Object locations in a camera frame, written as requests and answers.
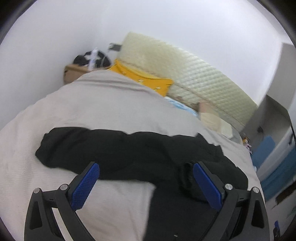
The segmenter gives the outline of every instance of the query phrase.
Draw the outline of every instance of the blue gripper pad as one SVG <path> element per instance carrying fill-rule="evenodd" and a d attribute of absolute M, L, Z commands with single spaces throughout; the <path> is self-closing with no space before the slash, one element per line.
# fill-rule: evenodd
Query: blue gripper pad
<path fill-rule="evenodd" d="M 198 164 L 193 165 L 193 176 L 211 208 L 222 208 L 222 196 L 203 168 Z"/>
<path fill-rule="evenodd" d="M 83 207 L 99 175 L 100 167 L 97 163 L 94 163 L 72 193 L 71 207 L 73 211 Z"/>

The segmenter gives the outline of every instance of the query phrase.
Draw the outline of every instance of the metal bolt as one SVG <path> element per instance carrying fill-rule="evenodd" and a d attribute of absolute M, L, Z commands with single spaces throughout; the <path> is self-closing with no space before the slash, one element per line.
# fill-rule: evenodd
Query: metal bolt
<path fill-rule="evenodd" d="M 68 185 L 67 184 L 63 184 L 59 187 L 61 190 L 66 190 L 68 188 Z"/>
<path fill-rule="evenodd" d="M 40 191 L 40 188 L 35 188 L 33 193 L 39 193 L 39 191 Z"/>
<path fill-rule="evenodd" d="M 227 189 L 227 190 L 231 190 L 232 188 L 233 188 L 233 186 L 231 185 L 231 184 L 225 184 L 225 188 Z"/>
<path fill-rule="evenodd" d="M 253 191 L 254 191 L 255 193 L 258 193 L 260 190 L 259 190 L 259 188 L 254 187 L 254 188 L 253 188 Z"/>

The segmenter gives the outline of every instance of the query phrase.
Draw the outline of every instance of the yellow pillow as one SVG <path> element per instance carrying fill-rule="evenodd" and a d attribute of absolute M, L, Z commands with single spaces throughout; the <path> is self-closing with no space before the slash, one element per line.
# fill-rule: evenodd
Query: yellow pillow
<path fill-rule="evenodd" d="M 114 65 L 109 69 L 116 73 L 122 74 L 130 79 L 145 85 L 162 96 L 166 96 L 168 88 L 174 83 L 171 79 L 158 78 L 138 69 L 131 69 L 121 64 L 119 60 L 114 60 Z"/>

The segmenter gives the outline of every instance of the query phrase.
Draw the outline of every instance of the quilted headboard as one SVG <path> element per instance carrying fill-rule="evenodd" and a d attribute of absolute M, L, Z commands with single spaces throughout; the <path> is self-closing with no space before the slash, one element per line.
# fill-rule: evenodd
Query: quilted headboard
<path fill-rule="evenodd" d="M 201 100 L 212 103 L 221 119 L 241 131 L 257 109 L 233 81 L 189 52 L 160 40 L 130 32 L 117 58 L 126 65 L 175 83 L 168 96 L 197 110 Z"/>

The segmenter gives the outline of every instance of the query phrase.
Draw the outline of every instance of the black cloth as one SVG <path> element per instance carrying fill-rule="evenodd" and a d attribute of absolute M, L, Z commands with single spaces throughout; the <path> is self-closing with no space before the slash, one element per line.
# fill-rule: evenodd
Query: black cloth
<path fill-rule="evenodd" d="M 197 161 L 203 161 L 223 183 L 245 190 L 248 186 L 246 175 L 223 155 L 221 147 L 208 144 L 200 134 L 170 137 L 153 132 L 54 128 L 44 135 L 36 156 L 48 167 L 77 174 L 94 161 L 102 180 L 156 185 L 144 241 L 198 239 L 211 224 L 217 212 L 205 202 L 194 181 L 192 167 Z"/>

